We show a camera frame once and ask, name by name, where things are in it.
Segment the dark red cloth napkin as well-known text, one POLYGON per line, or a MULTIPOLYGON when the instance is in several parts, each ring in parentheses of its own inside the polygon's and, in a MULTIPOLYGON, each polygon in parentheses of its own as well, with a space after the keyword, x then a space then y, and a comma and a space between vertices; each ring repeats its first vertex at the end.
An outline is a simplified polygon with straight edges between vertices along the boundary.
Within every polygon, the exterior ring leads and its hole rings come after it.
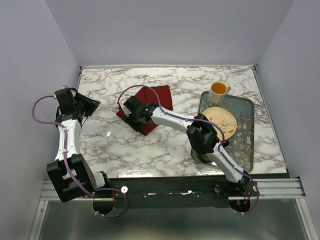
MULTIPOLYGON (((162 86, 154 86, 151 88, 157 93, 161 106, 165 109, 172 111, 173 103, 172 103, 172 95, 171 95, 170 87, 168 85, 162 85, 162 86)), ((151 89, 146 87, 142 87, 134 96, 146 106, 149 103, 154 103, 154 104, 158 103, 155 93, 151 89)), ((147 136, 157 126, 158 126, 157 124, 146 123, 138 131, 142 135, 147 136)))

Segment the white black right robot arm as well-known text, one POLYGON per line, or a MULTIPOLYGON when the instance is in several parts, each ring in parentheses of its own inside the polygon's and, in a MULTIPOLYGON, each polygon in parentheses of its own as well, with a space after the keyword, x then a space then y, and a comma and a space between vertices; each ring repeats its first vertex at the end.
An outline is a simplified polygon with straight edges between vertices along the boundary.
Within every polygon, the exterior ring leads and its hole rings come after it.
POLYGON ((123 120, 135 131, 145 124, 163 125, 187 135, 191 148, 200 155, 206 155, 224 173, 229 182, 230 191, 241 196, 248 191, 252 178, 225 151, 225 140, 220 140, 216 126, 203 114, 188 116, 175 113, 161 105, 150 103, 130 103, 127 100, 120 104, 125 117, 123 120))

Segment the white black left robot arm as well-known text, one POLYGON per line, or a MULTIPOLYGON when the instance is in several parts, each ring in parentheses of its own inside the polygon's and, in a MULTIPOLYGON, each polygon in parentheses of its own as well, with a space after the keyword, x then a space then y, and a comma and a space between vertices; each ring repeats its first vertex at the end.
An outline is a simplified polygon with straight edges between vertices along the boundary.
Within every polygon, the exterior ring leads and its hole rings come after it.
POLYGON ((111 191, 103 171, 93 173, 80 151, 83 118, 90 117, 100 105, 76 91, 63 88, 54 93, 58 101, 55 123, 59 131, 58 151, 54 162, 46 167, 48 176, 62 202, 68 202, 94 192, 101 198, 111 191))

